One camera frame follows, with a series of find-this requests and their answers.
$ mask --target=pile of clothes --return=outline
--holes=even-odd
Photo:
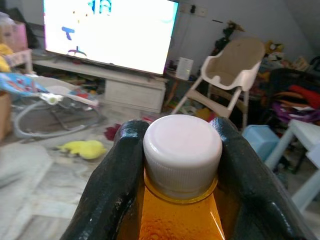
[[[272,108],[284,123],[290,120],[300,120],[306,123],[320,125],[320,94],[292,85],[288,91],[273,96]]]

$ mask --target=white wall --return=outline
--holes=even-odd
[[[284,0],[294,19],[320,55],[320,0]]]
[[[27,22],[44,24],[43,0],[6,0],[6,2],[8,9],[18,8]]]
[[[214,48],[215,41],[223,37],[226,22],[240,24],[245,33],[234,32],[232,38],[241,35],[254,36],[262,41],[273,40],[284,44],[286,57],[294,61],[299,56],[308,60],[314,52],[301,29],[282,0],[185,0],[185,3],[208,9],[205,18],[179,12],[169,59],[179,57],[194,60],[196,72]],[[212,19],[224,22],[213,22]]]

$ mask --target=shelf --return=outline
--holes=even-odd
[[[60,69],[68,72],[95,76],[110,81],[134,84],[142,87],[149,87],[154,89],[165,88],[164,80],[161,77],[147,77],[138,73],[126,73],[84,63],[75,64],[71,62],[68,58],[35,60],[33,61],[33,64],[53,69]]]

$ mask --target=bottle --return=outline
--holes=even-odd
[[[224,240],[213,190],[222,153],[206,121],[170,115],[147,129],[139,240]]]

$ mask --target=high chair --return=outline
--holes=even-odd
[[[235,105],[243,113],[242,126],[247,125],[249,90],[254,84],[262,58],[265,55],[264,44],[256,38],[243,37],[231,41],[217,56],[208,56],[201,67],[201,74],[182,100],[172,111],[176,114],[187,99],[196,100],[217,115],[229,118]],[[205,80],[209,83],[208,97],[196,88]],[[233,95],[226,91],[234,90]],[[228,106],[223,106],[210,99],[211,92],[228,99]],[[243,92],[243,101],[238,101]]]

